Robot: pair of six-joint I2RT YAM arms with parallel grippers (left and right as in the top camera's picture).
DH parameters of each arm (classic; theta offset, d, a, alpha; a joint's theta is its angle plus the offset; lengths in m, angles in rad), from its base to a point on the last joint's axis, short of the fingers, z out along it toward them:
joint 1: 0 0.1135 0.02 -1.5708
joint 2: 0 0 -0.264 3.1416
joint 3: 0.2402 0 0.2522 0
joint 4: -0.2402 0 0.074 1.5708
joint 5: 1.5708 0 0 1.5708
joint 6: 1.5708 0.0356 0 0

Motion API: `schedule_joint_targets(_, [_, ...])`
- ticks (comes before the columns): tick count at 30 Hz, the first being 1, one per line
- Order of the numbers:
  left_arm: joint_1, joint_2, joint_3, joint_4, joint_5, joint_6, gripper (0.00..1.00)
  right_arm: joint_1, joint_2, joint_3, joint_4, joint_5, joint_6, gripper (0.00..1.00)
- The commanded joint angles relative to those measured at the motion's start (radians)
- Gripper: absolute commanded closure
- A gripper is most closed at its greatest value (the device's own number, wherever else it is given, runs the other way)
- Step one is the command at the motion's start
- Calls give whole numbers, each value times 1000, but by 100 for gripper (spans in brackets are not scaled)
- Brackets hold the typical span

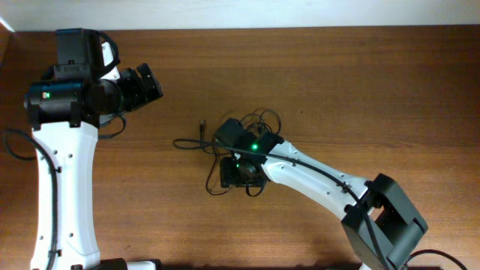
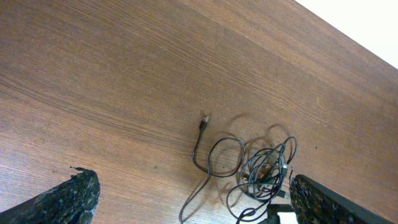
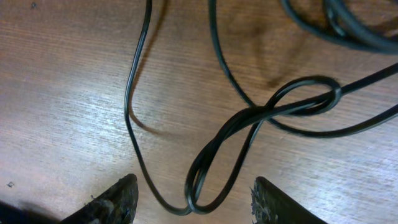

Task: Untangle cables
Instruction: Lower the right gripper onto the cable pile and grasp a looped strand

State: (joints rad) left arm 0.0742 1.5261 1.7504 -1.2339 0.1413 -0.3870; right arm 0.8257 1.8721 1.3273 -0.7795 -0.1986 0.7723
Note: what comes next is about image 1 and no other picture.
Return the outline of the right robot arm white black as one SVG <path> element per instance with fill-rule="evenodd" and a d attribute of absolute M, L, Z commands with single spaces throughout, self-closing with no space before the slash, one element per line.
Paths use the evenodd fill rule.
<path fill-rule="evenodd" d="M 340 220 L 364 269 L 403 269 L 428 231 L 425 219 L 401 186 L 387 175 L 374 180 L 349 175 L 300 152 L 271 131 L 255 134 L 237 119 L 214 133 L 224 188 L 284 185 L 312 199 Z"/>

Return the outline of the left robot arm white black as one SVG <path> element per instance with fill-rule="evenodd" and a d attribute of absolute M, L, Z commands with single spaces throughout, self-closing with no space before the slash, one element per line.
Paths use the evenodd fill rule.
<path fill-rule="evenodd" d="M 93 29 L 60 29 L 57 62 L 25 96 L 37 155 L 38 226 L 32 269 L 159 269 L 159 259 L 104 259 L 93 221 L 92 169 L 99 130 L 160 99 L 147 64 L 110 77 L 116 43 Z"/>

